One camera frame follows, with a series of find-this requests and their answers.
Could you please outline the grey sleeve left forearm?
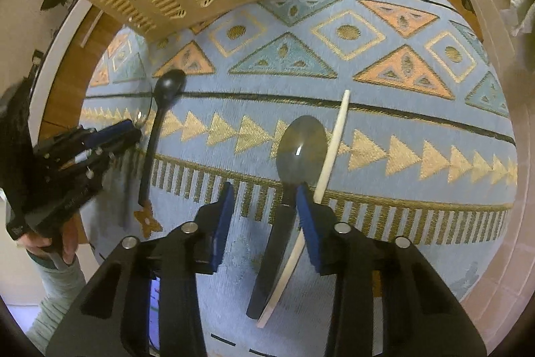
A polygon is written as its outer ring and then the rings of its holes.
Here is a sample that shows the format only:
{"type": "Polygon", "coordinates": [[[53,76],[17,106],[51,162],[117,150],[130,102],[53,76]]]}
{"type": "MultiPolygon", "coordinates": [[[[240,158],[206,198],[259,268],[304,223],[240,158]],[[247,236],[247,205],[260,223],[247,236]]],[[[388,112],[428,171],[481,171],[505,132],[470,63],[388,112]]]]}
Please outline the grey sleeve left forearm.
{"type": "Polygon", "coordinates": [[[40,312],[26,336],[42,354],[45,354],[55,330],[85,287],[86,280],[77,257],[74,257],[71,265],[58,270],[52,260],[38,257],[31,252],[28,252],[28,256],[35,263],[41,277],[45,296],[40,302],[40,312]]]}

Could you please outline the left hand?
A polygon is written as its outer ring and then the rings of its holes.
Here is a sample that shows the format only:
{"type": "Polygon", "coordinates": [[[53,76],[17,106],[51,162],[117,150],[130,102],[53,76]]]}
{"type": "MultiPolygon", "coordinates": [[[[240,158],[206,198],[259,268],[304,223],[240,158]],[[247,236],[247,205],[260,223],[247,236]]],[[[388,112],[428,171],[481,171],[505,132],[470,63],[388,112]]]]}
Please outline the left hand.
{"type": "MultiPolygon", "coordinates": [[[[76,252],[80,241],[77,219],[78,215],[73,215],[70,220],[63,224],[61,229],[63,241],[61,257],[67,266],[72,266],[77,258],[76,252]]],[[[35,264],[36,270],[46,272],[57,270],[49,253],[44,250],[45,247],[52,245],[52,238],[41,237],[39,234],[30,231],[18,238],[16,243],[18,246],[24,247],[27,255],[35,264]]]]}

